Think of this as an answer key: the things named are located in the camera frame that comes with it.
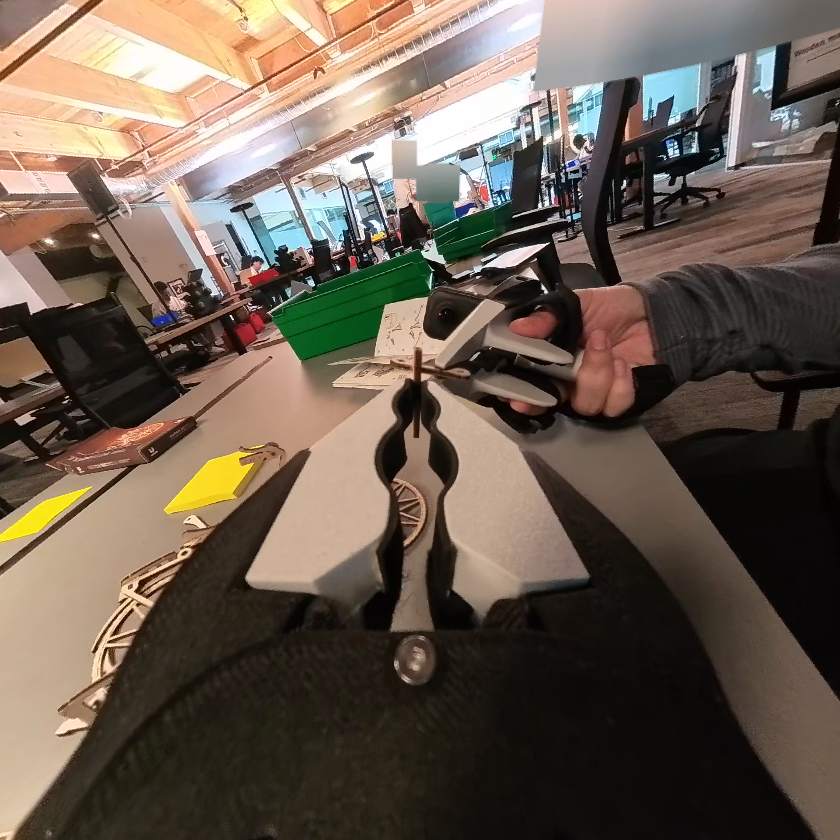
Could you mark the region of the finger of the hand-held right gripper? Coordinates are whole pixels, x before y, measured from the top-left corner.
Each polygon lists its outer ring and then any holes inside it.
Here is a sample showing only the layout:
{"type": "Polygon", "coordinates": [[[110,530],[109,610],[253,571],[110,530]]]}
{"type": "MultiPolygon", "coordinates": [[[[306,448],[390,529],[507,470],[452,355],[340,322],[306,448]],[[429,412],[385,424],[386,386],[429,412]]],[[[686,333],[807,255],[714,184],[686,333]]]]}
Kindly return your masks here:
{"type": "Polygon", "coordinates": [[[560,390],[555,381],[536,371],[478,371],[470,375],[469,385],[473,394],[494,396],[510,403],[541,408],[560,406],[560,390]]]}
{"type": "Polygon", "coordinates": [[[503,303],[483,300],[446,339],[437,353],[434,367],[438,370],[452,369],[471,361],[484,350],[509,352],[505,336],[510,330],[501,317],[506,316],[507,311],[503,303]]]}

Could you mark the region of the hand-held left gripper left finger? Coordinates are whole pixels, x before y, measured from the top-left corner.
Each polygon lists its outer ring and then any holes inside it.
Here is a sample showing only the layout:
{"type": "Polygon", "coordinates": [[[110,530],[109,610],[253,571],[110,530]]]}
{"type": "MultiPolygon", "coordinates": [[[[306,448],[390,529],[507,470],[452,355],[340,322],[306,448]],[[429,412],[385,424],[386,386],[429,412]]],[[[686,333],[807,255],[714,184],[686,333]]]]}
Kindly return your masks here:
{"type": "Polygon", "coordinates": [[[306,451],[246,574],[256,590],[317,595],[390,623],[403,581],[392,483],[406,463],[410,384],[381,392],[306,451]]]}

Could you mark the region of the small narrow wooden part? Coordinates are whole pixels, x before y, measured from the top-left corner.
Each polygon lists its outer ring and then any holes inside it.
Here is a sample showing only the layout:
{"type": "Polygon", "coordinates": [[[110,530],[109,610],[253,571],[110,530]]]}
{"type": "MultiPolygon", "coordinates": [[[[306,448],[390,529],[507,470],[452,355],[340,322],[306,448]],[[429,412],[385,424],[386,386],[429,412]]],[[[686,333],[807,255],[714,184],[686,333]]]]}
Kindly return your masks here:
{"type": "Polygon", "coordinates": [[[400,371],[409,371],[410,375],[414,380],[421,381],[424,376],[430,376],[439,380],[454,380],[454,381],[467,381],[472,377],[472,373],[463,368],[453,368],[453,369],[440,369],[434,364],[426,364],[421,358],[421,363],[418,364],[413,358],[395,358],[390,359],[388,364],[397,370],[400,371]]]}

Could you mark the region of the wooden bicycle model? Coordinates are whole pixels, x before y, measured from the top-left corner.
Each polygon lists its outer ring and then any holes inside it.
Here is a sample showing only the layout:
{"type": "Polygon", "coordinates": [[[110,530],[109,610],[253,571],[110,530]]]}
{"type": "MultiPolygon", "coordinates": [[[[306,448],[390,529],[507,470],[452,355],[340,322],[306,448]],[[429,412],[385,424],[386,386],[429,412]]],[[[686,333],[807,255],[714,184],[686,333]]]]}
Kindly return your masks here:
{"type": "MultiPolygon", "coordinates": [[[[273,461],[281,466],[286,456],[285,451],[275,443],[240,447],[236,453],[244,455],[244,464],[257,463],[261,466],[273,461]]],[[[392,490],[400,512],[403,547],[407,549],[426,526],[427,503],[423,493],[404,479],[394,479],[392,490]]],[[[62,718],[55,733],[58,738],[68,738],[90,728],[145,617],[184,562],[214,529],[215,526],[198,534],[183,534],[182,545],[176,552],[165,554],[122,578],[118,606],[91,647],[91,682],[58,709],[62,718]]]]}

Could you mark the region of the person's right hand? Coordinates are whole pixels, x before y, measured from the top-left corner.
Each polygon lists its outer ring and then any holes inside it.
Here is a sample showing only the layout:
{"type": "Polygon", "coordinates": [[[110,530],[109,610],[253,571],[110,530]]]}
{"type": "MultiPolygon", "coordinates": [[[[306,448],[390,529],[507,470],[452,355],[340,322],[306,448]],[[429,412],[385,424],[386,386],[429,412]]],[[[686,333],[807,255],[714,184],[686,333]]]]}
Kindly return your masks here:
{"type": "Polygon", "coordinates": [[[634,369],[656,364],[641,292],[633,286],[579,289],[583,356],[570,385],[572,409],[585,418],[619,417],[636,400],[634,369]]]}

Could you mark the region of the instruction booklet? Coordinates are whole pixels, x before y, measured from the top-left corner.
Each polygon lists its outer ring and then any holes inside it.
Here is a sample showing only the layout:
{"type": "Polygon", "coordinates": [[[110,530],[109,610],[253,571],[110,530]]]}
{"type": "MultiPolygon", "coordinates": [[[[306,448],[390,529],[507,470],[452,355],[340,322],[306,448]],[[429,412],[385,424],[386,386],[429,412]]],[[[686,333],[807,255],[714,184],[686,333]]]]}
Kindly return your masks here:
{"type": "Polygon", "coordinates": [[[410,362],[415,349],[423,352],[423,362],[434,361],[443,341],[425,332],[426,307],[425,297],[386,304],[372,355],[329,364],[332,368],[343,368],[333,387],[380,391],[400,383],[409,371],[392,361],[410,362]]]}

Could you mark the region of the white paper sheet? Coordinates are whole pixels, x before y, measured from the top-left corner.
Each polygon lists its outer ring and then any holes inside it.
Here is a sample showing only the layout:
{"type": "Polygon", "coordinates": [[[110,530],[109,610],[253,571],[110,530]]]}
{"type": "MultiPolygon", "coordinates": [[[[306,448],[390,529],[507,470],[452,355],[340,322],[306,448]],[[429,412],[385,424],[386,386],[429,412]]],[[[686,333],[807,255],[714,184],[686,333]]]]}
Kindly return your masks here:
{"type": "Polygon", "coordinates": [[[484,264],[481,269],[484,272],[496,273],[513,271],[534,261],[544,251],[555,253],[555,247],[553,244],[544,243],[512,248],[484,264]]]}

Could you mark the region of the small green plastic bin stack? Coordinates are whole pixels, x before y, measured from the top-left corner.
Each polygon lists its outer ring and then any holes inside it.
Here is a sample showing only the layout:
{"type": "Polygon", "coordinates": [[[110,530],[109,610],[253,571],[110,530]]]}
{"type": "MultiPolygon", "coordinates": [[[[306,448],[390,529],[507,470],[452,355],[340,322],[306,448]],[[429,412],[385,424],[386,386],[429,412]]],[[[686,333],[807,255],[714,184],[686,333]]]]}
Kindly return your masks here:
{"type": "Polygon", "coordinates": [[[437,253],[447,263],[474,256],[487,243],[506,232],[511,217],[511,202],[508,201],[436,227],[434,242],[437,253]]]}

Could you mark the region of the yellow sticky note pad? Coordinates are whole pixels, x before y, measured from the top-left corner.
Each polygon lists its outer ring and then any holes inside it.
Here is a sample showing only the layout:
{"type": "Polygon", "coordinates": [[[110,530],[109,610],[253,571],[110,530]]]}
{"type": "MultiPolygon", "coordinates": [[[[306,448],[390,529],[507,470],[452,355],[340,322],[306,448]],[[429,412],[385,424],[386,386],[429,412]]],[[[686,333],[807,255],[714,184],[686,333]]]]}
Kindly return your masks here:
{"type": "Polygon", "coordinates": [[[32,537],[43,531],[61,513],[86,495],[90,489],[90,487],[84,487],[40,502],[32,510],[25,513],[21,519],[2,531],[1,543],[32,537]]]}
{"type": "Polygon", "coordinates": [[[232,453],[208,460],[164,507],[164,512],[173,515],[240,498],[261,469],[257,463],[244,464],[243,457],[232,453]]]}

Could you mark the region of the black floor lamp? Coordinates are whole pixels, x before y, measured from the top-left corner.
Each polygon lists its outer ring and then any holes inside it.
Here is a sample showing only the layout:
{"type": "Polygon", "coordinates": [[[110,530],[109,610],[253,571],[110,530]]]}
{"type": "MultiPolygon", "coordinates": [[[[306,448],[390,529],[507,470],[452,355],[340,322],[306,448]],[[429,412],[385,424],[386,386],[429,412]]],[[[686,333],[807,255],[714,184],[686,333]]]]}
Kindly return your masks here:
{"type": "Polygon", "coordinates": [[[235,205],[235,206],[231,207],[230,212],[231,212],[232,214],[239,214],[239,215],[241,215],[241,216],[242,216],[242,218],[244,219],[245,223],[247,224],[248,229],[250,230],[250,232],[251,232],[251,234],[252,234],[252,236],[253,236],[253,238],[254,238],[254,240],[255,240],[255,242],[256,242],[256,244],[257,244],[258,248],[259,248],[259,253],[260,253],[260,254],[261,254],[261,256],[263,257],[264,262],[265,262],[266,264],[268,264],[268,262],[269,262],[269,258],[268,258],[268,256],[266,255],[266,251],[265,251],[265,249],[263,248],[263,246],[262,246],[262,244],[261,244],[261,242],[260,242],[260,240],[259,240],[259,237],[258,237],[258,235],[257,235],[256,228],[255,228],[255,226],[254,226],[254,224],[253,224],[253,221],[252,221],[252,220],[251,220],[251,218],[248,216],[248,211],[249,211],[249,209],[250,209],[251,207],[253,207],[253,205],[254,205],[254,204],[253,204],[252,202],[240,203],[240,204],[238,204],[238,205],[235,205]]]}
{"type": "Polygon", "coordinates": [[[374,203],[376,207],[376,212],[379,215],[381,220],[381,224],[383,226],[383,230],[387,229],[387,216],[385,212],[384,205],[382,203],[382,197],[380,195],[379,187],[375,183],[375,179],[371,174],[371,170],[369,168],[369,160],[374,156],[372,151],[364,151],[361,152],[350,159],[352,165],[360,165],[364,169],[364,175],[368,182],[368,185],[371,189],[371,194],[374,198],[374,203]]]}

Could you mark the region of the person's legs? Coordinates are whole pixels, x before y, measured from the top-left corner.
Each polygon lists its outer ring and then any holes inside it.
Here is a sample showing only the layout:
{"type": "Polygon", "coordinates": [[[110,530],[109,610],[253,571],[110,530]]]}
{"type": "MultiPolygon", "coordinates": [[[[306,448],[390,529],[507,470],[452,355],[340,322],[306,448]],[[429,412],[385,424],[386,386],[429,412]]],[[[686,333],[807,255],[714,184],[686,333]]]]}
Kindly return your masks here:
{"type": "Polygon", "coordinates": [[[707,430],[661,450],[838,695],[838,418],[707,430]]]}

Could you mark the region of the black mesh office chair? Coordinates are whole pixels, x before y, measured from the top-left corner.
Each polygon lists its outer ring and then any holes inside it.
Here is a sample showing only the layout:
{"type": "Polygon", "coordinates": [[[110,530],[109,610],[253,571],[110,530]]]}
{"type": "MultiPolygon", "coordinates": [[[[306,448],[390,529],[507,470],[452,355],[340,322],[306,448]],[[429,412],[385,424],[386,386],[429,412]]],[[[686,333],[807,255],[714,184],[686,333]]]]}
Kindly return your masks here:
{"type": "Polygon", "coordinates": [[[137,427],[185,387],[114,296],[28,315],[22,329],[72,401],[100,427],[137,427]]]}

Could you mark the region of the black swivel office chair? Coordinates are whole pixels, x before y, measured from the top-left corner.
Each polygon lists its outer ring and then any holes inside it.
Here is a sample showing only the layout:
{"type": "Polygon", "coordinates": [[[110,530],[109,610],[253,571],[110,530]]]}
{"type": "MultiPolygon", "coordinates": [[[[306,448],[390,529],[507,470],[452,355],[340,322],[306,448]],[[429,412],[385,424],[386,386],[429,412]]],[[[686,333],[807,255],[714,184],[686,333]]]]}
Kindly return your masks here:
{"type": "Polygon", "coordinates": [[[713,194],[718,200],[725,197],[726,193],[717,187],[690,186],[687,177],[725,158],[721,125],[727,108],[728,94],[718,93],[713,96],[698,114],[695,124],[684,129],[677,137],[680,154],[658,167],[659,174],[667,174],[669,186],[674,186],[678,179],[681,180],[679,189],[665,195],[656,203],[655,208],[659,210],[660,219],[665,219],[667,210],[676,203],[684,206],[691,198],[695,198],[701,200],[704,207],[708,207],[709,195],[713,194]],[[682,142],[690,135],[696,135],[696,150],[684,153],[682,142]]]}

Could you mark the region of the black speaker on stand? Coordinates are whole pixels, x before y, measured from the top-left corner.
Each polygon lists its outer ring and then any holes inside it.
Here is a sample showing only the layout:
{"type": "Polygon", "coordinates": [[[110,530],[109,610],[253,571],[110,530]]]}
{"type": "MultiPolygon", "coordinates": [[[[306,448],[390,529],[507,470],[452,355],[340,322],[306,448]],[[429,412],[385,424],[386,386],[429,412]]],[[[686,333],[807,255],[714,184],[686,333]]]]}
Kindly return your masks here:
{"type": "Polygon", "coordinates": [[[94,217],[100,218],[111,228],[111,231],[113,231],[117,240],[125,249],[132,263],[149,285],[154,297],[160,299],[159,291],[147,270],[142,266],[140,260],[134,254],[114,221],[115,218],[123,216],[123,211],[127,213],[127,217],[131,217],[130,205],[111,193],[101,177],[98,166],[92,161],[80,163],[75,169],[70,171],[68,178],[94,217]]]}

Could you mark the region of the framed tag sign on stand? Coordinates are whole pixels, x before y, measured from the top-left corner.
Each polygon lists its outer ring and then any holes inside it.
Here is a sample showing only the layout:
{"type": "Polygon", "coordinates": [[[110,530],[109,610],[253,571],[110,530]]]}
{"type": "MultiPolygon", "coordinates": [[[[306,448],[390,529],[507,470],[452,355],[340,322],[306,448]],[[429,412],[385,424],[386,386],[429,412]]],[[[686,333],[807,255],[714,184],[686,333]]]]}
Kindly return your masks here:
{"type": "MultiPolygon", "coordinates": [[[[839,30],[779,44],[774,52],[771,110],[818,97],[839,88],[839,30]]],[[[839,132],[833,148],[822,209],[812,246],[839,239],[839,132]]]]}

